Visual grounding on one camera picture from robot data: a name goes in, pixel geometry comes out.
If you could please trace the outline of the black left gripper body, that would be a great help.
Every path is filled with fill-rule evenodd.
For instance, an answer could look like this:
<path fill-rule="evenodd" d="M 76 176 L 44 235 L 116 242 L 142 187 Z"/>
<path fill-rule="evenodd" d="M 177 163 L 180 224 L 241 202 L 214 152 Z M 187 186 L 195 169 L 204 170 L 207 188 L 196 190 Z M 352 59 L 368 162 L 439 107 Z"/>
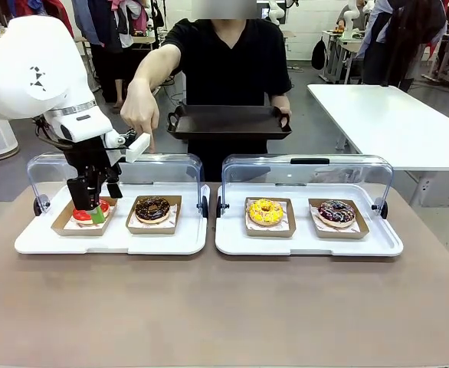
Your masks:
<path fill-rule="evenodd" d="M 122 173 L 118 161 L 119 149 L 109 149 L 105 146 L 105 140 L 101 136 L 69 143 L 61 149 L 68 164 L 74 167 L 77 175 L 69 178 L 68 182 L 119 182 Z"/>

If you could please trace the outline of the person right hand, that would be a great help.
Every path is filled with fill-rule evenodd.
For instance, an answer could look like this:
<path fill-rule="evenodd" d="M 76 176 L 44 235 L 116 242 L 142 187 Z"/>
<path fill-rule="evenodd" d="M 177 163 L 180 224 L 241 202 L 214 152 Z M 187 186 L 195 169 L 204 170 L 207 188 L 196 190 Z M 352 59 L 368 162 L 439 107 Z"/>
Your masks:
<path fill-rule="evenodd" d="M 120 115 L 138 134 L 150 135 L 149 152 L 155 153 L 156 140 L 153 131 L 159 126 L 159 108 L 147 79 L 135 77 L 129 83 Z"/>

